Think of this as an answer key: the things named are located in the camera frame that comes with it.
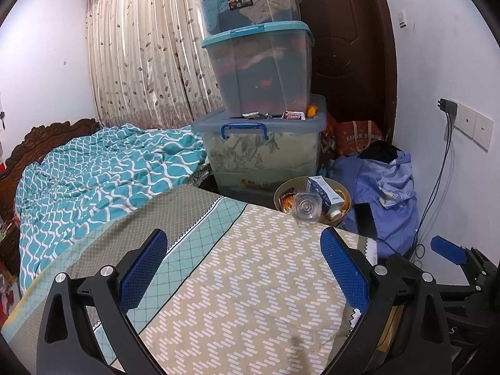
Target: round bowl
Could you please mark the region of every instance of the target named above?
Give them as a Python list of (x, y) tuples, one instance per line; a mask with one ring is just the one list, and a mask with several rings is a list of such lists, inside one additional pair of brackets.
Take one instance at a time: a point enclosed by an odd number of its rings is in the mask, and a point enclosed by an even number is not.
[[(279, 198), (281, 197), (281, 195), (283, 193), (289, 191), (292, 188), (294, 188), (296, 192), (306, 191), (306, 185), (307, 185), (308, 179), (309, 179), (309, 176), (296, 177), (295, 179), (289, 180), (288, 182), (285, 182), (284, 184), (279, 186), (278, 190), (276, 190), (276, 192), (274, 193), (274, 207), (276, 207), (276, 210), (281, 211), (281, 205), (279, 203)], [(335, 180), (328, 179), (327, 177), (324, 178), (324, 180), (328, 183), (328, 185), (332, 189), (341, 190), (347, 196), (346, 201), (348, 202), (349, 208), (347, 209), (347, 212), (343, 216), (338, 217), (333, 221), (321, 221), (321, 220), (319, 221), (319, 223), (329, 225), (330, 227), (337, 227), (343, 221), (343, 219), (346, 217), (346, 214), (349, 213), (349, 211), (351, 210), (351, 206), (353, 205), (353, 201), (352, 201), (351, 195), (349, 194), (347, 189), (344, 186), (342, 186), (340, 183), (336, 182)]]

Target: bed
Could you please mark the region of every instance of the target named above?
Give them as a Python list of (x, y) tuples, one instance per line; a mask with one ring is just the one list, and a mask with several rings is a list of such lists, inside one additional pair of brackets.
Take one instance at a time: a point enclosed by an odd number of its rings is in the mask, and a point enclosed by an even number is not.
[[(184, 184), (88, 234), (35, 279), (2, 329), (32, 373), (54, 277), (115, 265), (155, 228), (167, 233), (167, 257), (127, 315), (168, 374), (319, 374), (349, 334), (356, 312), (321, 254), (326, 226), (298, 225), (276, 210)], [(340, 234), (376, 262), (374, 241)], [(88, 314), (108, 363), (120, 368), (95, 310)]]
[[(83, 119), (33, 128), (0, 174), (0, 215), (10, 225), (0, 260), (25, 292), (65, 247), (187, 179), (200, 184), (207, 163), (189, 127), (101, 130)], [(21, 230), (11, 225), (16, 214)]]

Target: black mount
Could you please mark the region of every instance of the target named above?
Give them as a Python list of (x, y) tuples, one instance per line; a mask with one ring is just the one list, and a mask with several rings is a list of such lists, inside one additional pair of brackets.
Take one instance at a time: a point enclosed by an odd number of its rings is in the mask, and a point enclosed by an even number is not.
[[(372, 267), (360, 251), (348, 248), (335, 230), (332, 233), (366, 280), (370, 304), (323, 375), (452, 375), (458, 371), (468, 375), (487, 373), (493, 362), (497, 366), (491, 368), (498, 368), (500, 275), (483, 254), (463, 249), (454, 260), (469, 285), (437, 285), (430, 273), (397, 254), (385, 266)], [(87, 306), (97, 309), (126, 373), (164, 374), (128, 320), (123, 306), (129, 304), (121, 299), (125, 290), (120, 282), (152, 236), (116, 268), (106, 266), (81, 279), (66, 273), (56, 276), (38, 339), (38, 374), (123, 374), (107, 365)], [(452, 346), (463, 348), (453, 364)]]

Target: blue rubber pad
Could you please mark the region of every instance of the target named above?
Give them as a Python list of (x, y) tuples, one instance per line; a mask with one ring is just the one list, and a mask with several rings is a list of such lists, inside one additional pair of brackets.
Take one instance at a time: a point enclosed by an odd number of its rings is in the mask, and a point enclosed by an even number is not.
[(431, 249), (455, 265), (465, 265), (467, 263), (465, 251), (443, 237), (434, 237), (431, 240)]
[(329, 229), (321, 234), (321, 252), (349, 305), (362, 314), (368, 310), (368, 284), (343, 245)]
[(139, 306), (167, 249), (167, 235), (159, 230), (120, 282), (118, 306), (123, 313)]

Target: wooden headboard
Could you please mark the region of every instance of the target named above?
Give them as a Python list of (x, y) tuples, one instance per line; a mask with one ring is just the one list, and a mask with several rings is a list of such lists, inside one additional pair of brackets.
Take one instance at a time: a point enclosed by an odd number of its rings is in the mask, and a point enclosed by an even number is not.
[[(6, 160), (6, 170), (0, 173), (0, 215), (7, 225), (13, 218), (16, 190), (24, 169), (34, 162), (40, 163), (50, 151), (69, 143), (73, 138), (92, 135), (97, 130), (99, 130), (99, 123), (96, 120), (84, 118), (73, 125), (67, 121), (64, 123), (56, 122), (48, 127), (44, 125), (34, 127), (26, 135), (24, 141), (14, 148), (12, 155)], [(13, 236), (6, 237), (2, 242), (2, 248), (11, 248), (12, 250), (17, 248), (18, 259), (19, 244), (9, 244), (9, 238), (13, 238)], [(4, 263), (7, 266), (17, 265), (17, 272), (11, 273), (18, 274), (17, 260), (15, 262), (4, 260)]]

